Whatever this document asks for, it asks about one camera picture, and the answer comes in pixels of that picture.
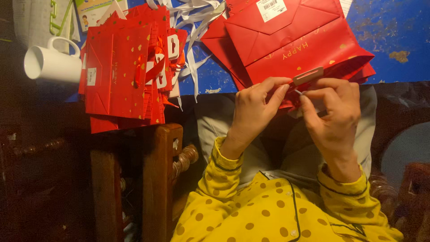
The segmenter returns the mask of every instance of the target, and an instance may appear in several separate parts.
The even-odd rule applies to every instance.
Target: yellow polka dot pajamas
[[[354,183],[339,183],[319,171],[321,198],[287,179],[269,180],[262,172],[236,190],[243,156],[223,157],[215,140],[199,187],[188,196],[172,242],[402,241],[388,225],[379,201],[369,194],[362,173]]]

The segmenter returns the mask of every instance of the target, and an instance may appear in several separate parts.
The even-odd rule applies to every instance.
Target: woman's left hand
[[[236,94],[233,123],[220,149],[225,158],[238,159],[269,124],[289,89],[289,81],[290,78],[267,78]],[[273,89],[275,91],[266,103],[267,93]]]

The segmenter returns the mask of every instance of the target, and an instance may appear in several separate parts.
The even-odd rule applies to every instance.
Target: barcode sticker
[[[257,7],[264,22],[267,22],[287,11],[287,7],[283,0],[260,0],[257,2]]]
[[[97,68],[88,68],[86,71],[86,85],[95,86],[95,77],[97,76]]]

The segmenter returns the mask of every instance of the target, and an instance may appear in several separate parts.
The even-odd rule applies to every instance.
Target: mug handle
[[[64,41],[68,42],[75,49],[75,54],[71,55],[71,56],[79,58],[79,56],[80,56],[80,49],[79,49],[79,47],[73,41],[71,41],[69,39],[66,39],[64,37],[52,37],[52,38],[50,38],[48,40],[48,49],[50,49],[50,50],[57,50],[57,49],[54,48],[54,41],[55,40],[64,40]]]

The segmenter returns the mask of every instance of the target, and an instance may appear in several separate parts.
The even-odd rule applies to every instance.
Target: table
[[[128,2],[129,8],[145,3]],[[182,3],[173,0],[172,4]],[[370,63],[376,75],[366,84],[430,80],[430,5],[425,0],[354,0],[347,21],[360,46],[375,54]],[[190,33],[189,26],[184,29]],[[193,51],[196,62],[211,54],[201,42]],[[197,72],[200,94],[237,92],[229,72],[215,56]],[[179,81],[181,95],[194,94],[190,75]]]

